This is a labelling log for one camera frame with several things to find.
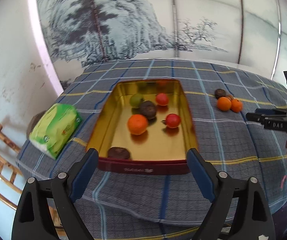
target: wooden chair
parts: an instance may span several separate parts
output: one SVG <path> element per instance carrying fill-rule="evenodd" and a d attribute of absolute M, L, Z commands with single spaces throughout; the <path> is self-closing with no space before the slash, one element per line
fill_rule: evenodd
<path fill-rule="evenodd" d="M 20 152 L 20 148 L 13 142 L 11 141 L 6 135 L 3 134 L 2 130 L 2 125 L 0 124 L 0 139 L 7 145 L 9 146 L 11 149 L 13 149 L 17 154 Z M 10 179 L 6 179 L 2 174 L 1 171 L 3 169 L 4 166 L 9 167 L 12 170 L 12 174 Z M 22 190 L 18 187 L 16 187 L 14 185 L 14 180 L 16 179 L 17 174 L 22 176 L 21 171 L 13 166 L 11 163 L 9 163 L 7 160 L 5 160 L 5 158 L 3 158 L 0 155 L 0 179 L 6 184 L 8 185 L 10 188 L 12 188 L 14 191 L 18 192 L 19 194 L 22 193 Z M 13 208 L 14 210 L 17 210 L 17 205 L 12 203 L 10 200 L 8 200 L 7 198 L 5 198 L 3 195 L 0 194 L 0 200 L 5 203 L 6 205 L 8 205 L 9 207 Z M 53 223 L 54 226 L 57 230 L 57 233 L 59 236 L 66 236 L 66 233 L 61 225 L 60 222 L 60 218 L 58 215 L 58 212 L 56 211 L 56 209 L 49 207 L 50 209 L 50 213 L 51 213 L 51 217 L 53 219 Z"/>

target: bolt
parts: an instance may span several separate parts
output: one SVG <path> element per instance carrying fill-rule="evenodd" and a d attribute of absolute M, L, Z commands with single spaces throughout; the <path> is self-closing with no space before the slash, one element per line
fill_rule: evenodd
<path fill-rule="evenodd" d="M 228 177 L 227 173 L 225 173 L 224 171 L 219 172 L 219 177 L 225 179 Z"/>
<path fill-rule="evenodd" d="M 35 181 L 35 178 L 34 177 L 30 177 L 29 179 L 28 179 L 28 183 L 29 184 L 31 184 L 32 182 L 34 182 Z"/>
<path fill-rule="evenodd" d="M 256 179 L 255 177 L 251 177 L 251 178 L 250 178 L 250 181 L 251 181 L 252 183 L 257 183 L 257 182 L 258 182 L 258 179 Z"/>
<path fill-rule="evenodd" d="M 60 179 L 64 179 L 67 176 L 67 174 L 65 172 L 61 172 L 58 174 L 58 178 Z"/>

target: red tomato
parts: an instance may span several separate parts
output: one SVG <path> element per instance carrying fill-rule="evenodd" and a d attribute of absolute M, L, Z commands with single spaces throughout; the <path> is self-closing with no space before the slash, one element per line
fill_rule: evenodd
<path fill-rule="evenodd" d="M 162 121 L 169 128 L 177 128 L 181 123 L 181 118 L 176 114 L 168 114 L 166 120 Z"/>
<path fill-rule="evenodd" d="M 156 102 L 160 106 L 166 106 L 169 103 L 169 98 L 166 94 L 160 93 L 156 96 Z"/>

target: green tissue pack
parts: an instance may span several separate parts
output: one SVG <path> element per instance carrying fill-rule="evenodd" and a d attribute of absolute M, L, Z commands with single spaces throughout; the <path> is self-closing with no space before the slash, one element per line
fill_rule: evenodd
<path fill-rule="evenodd" d="M 80 123 L 81 118 L 75 107 L 54 104 L 36 124 L 29 140 L 44 154 L 56 159 Z"/>

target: table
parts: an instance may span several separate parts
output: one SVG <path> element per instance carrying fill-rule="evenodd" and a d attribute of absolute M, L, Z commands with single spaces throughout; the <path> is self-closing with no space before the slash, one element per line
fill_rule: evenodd
<path fill-rule="evenodd" d="M 287 90 L 264 77 L 204 62 L 183 60 L 125 60 L 87 68 L 56 102 L 74 105 L 83 122 L 57 160 L 26 141 L 17 163 L 26 178 L 38 180 L 68 171 L 85 152 L 96 119 L 113 87 L 120 81 L 155 78 L 180 80 L 194 121 L 199 152 L 215 168 L 233 178 L 255 176 L 271 212 L 287 201 L 285 141 L 287 135 L 264 130 L 245 119 L 256 108 L 287 108 Z M 213 93 L 222 88 L 243 102 L 241 113 L 222 112 Z M 228 218 L 237 202 L 232 202 Z M 75 203 L 94 238 L 190 239 L 210 203 L 202 197 L 192 175 L 149 176 L 96 170 L 83 197 Z"/>

